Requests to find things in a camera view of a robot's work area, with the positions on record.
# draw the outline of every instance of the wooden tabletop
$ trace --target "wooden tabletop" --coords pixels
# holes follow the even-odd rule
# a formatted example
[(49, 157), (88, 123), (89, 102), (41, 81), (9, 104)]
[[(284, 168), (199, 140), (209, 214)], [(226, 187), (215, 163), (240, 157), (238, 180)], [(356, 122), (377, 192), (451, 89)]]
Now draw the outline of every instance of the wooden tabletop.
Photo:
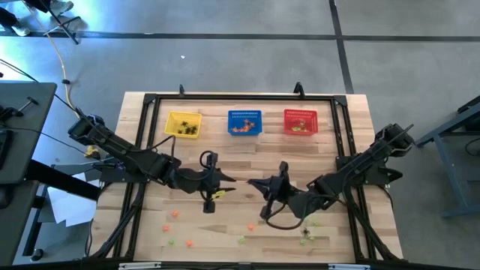
[[(126, 92), (116, 134), (134, 143), (142, 108), (143, 92)], [(347, 95), (353, 135), (358, 152), (374, 140), (374, 129), (363, 94)], [(313, 136), (283, 133), (284, 109), (316, 110), (319, 132)], [(229, 110), (262, 110), (263, 132), (259, 136), (231, 136), (227, 133)], [(270, 262), (270, 263), (348, 263), (354, 261), (347, 210), (339, 203), (327, 211), (307, 217), (298, 229), (283, 231), (267, 226), (260, 218), (265, 201), (260, 192), (246, 183), (248, 179), (268, 178), (278, 174), (281, 161), (289, 164), (293, 185), (305, 185), (325, 173), (335, 171), (338, 155), (333, 133), (332, 112), (324, 101), (252, 101), (252, 100), (162, 100), (154, 142), (167, 137), (164, 133), (169, 111), (202, 114), (198, 139), (177, 139), (175, 156), (181, 167), (200, 170), (199, 156), (205, 150), (219, 154), (217, 164), (224, 173), (237, 179), (222, 186), (237, 190), (217, 199), (214, 214), (204, 214), (203, 200), (198, 193), (151, 183), (147, 186), (135, 260)], [(344, 121), (338, 110), (340, 126)], [(148, 111), (142, 147), (146, 147), (152, 108)], [(170, 143), (159, 152), (170, 153)], [(108, 238), (119, 222), (126, 184), (112, 184), (98, 201), (92, 235), (93, 254)], [(365, 186), (370, 221), (393, 254), (401, 257), (395, 219), (389, 198), (378, 187)], [(298, 220), (286, 208), (272, 223), (282, 226)], [(313, 240), (301, 244), (302, 229), (307, 227)], [(130, 227), (124, 238), (123, 252), (128, 245)], [(360, 229), (361, 245), (367, 254), (365, 235)]]

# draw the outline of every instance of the white paper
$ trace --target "white paper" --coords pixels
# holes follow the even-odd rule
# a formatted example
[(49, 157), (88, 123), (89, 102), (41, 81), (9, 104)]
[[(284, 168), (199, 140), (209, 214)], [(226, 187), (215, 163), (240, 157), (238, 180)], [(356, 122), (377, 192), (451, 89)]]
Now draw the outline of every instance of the white paper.
[[(85, 181), (85, 173), (73, 175), (73, 177)], [(98, 187), (100, 181), (90, 181), (89, 184)], [(66, 221), (67, 227), (85, 223), (95, 216), (97, 202), (67, 193), (54, 187), (47, 188), (50, 202), (52, 203), (55, 222), (59, 224)]]

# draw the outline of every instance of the red object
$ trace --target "red object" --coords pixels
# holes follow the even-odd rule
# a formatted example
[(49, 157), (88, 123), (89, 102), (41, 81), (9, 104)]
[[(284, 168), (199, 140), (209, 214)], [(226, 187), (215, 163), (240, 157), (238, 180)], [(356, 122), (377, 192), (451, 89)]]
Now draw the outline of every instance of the red object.
[(310, 136), (318, 132), (317, 111), (285, 109), (283, 111), (285, 134)]

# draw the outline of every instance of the yellow basket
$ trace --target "yellow basket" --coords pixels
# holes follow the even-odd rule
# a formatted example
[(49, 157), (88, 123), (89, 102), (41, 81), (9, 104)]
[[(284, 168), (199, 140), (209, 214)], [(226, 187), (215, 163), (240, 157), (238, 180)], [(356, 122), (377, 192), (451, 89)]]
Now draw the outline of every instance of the yellow basket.
[[(200, 123), (202, 122), (202, 115), (193, 112), (169, 112), (168, 120), (165, 125), (165, 133), (175, 135), (181, 138), (196, 139), (200, 134)], [(195, 134), (185, 134), (188, 127), (196, 126)]]

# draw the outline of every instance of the concrete floor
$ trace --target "concrete floor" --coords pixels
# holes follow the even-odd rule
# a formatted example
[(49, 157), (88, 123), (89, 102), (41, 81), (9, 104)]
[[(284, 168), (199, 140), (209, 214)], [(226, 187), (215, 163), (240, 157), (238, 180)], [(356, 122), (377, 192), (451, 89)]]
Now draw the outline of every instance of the concrete floor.
[[(328, 0), (77, 0), (67, 17), (80, 15), (87, 32), (332, 35)], [(38, 29), (20, 3), (9, 4)], [(345, 35), (480, 35), (480, 2), (470, 0), (337, 1)], [(40, 14), (44, 23), (48, 16)], [(72, 100), (86, 113), (103, 116), (114, 129), (125, 91), (291, 92), (301, 81), (310, 93), (345, 93), (334, 40), (83, 39), (76, 46), (55, 39), (74, 81)], [(450, 119), (479, 95), (480, 43), (345, 43), (355, 93), (366, 94), (373, 125), (397, 122), (415, 127), (419, 138)], [(62, 70), (49, 41), (0, 37), (0, 58), (37, 80), (61, 85)], [(7, 80), (25, 80), (2, 70)], [(64, 97), (63, 88), (57, 94)], [(75, 115), (55, 100), (43, 132), (60, 140)], [(449, 143), (459, 162), (464, 142)], [(74, 164), (83, 157), (41, 137), (34, 158), (45, 164)], [(390, 167), (404, 177), (391, 186), (395, 219), (406, 259), (416, 263), (480, 266), (480, 214), (444, 219), (455, 207), (452, 189), (433, 145), (413, 149)], [(470, 175), (478, 175), (475, 168)], [(41, 262), (81, 257), (87, 226), (49, 224), (38, 247)], [(28, 258), (16, 258), (27, 263)]]

